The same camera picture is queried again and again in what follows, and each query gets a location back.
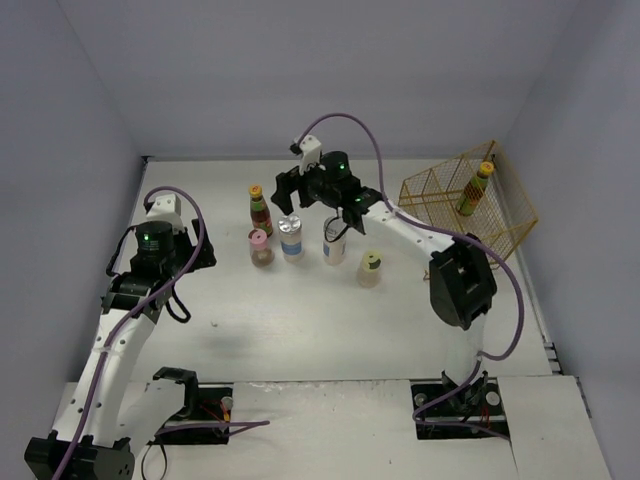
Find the yellow cap sauce bottle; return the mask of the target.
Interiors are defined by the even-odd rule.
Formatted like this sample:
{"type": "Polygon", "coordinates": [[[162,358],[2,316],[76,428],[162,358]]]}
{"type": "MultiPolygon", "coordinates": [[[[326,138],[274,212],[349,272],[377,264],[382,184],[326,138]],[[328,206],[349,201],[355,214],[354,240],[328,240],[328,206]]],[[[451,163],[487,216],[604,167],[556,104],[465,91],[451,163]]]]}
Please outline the yellow cap sauce bottle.
{"type": "Polygon", "coordinates": [[[272,219],[269,207],[259,184],[251,185],[248,189],[250,198],[250,217],[255,229],[262,230],[268,237],[273,234],[272,219]]]}
{"type": "Polygon", "coordinates": [[[476,173],[465,185],[456,204],[456,212],[461,216],[471,216],[484,197],[491,175],[495,171],[494,163],[484,161],[480,164],[476,173]]]}

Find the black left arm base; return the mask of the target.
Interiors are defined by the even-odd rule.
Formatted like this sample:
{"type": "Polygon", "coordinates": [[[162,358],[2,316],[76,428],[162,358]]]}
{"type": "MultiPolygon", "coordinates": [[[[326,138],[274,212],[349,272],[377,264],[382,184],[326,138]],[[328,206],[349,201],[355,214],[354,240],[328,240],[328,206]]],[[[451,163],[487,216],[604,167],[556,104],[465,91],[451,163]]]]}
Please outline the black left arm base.
{"type": "MultiPolygon", "coordinates": [[[[178,385],[181,397],[180,409],[165,421],[163,428],[189,422],[221,423],[224,421],[222,399],[224,397],[233,399],[233,388],[230,385],[202,387],[195,371],[162,367],[153,375],[152,381],[147,383],[145,391],[157,388],[157,382],[161,380],[168,380],[171,384],[178,385]]],[[[227,445],[229,433],[229,429],[219,428],[180,430],[161,434],[148,441],[147,445],[227,445]]]]}

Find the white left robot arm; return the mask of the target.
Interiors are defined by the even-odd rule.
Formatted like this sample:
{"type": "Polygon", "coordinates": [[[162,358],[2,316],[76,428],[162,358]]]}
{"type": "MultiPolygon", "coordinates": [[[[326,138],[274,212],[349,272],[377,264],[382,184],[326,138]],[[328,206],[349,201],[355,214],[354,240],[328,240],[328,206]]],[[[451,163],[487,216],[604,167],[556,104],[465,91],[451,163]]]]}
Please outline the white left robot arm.
{"type": "Polygon", "coordinates": [[[73,395],[51,432],[26,447],[24,460],[36,478],[129,479],[136,457],[172,416],[185,420],[198,411],[197,374],[178,367],[160,368],[142,397],[122,407],[137,359],[177,281],[216,264],[204,221],[192,225],[195,242],[172,221],[134,226],[136,254],[102,299],[94,346],[73,395]]]}

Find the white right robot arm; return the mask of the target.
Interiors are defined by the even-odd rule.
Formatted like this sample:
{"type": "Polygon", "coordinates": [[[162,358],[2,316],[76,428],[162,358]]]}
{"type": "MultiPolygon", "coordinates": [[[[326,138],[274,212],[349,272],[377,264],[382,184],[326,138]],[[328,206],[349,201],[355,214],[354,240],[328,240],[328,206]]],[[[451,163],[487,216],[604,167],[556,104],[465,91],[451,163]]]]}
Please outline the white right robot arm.
{"type": "Polygon", "coordinates": [[[276,176],[272,202],[285,214],[293,212],[292,194],[299,206],[316,202],[340,213],[349,229],[393,243],[428,268],[429,302],[449,326],[442,398],[445,405],[464,412],[479,397],[474,380],[481,371],[484,329],[497,285],[485,253],[471,238],[456,239],[412,226],[383,201],[381,192],[366,187],[350,169],[342,151],[327,154],[293,152],[300,164],[276,176]]]}

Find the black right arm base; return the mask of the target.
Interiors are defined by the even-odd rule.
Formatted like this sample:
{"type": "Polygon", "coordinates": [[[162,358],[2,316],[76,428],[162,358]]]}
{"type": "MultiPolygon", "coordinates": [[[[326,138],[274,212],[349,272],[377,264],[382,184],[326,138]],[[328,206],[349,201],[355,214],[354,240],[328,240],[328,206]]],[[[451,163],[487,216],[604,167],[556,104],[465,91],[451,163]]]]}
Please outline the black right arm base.
{"type": "Polygon", "coordinates": [[[498,381],[487,373],[417,419],[415,434],[420,441],[510,438],[498,381]]]}

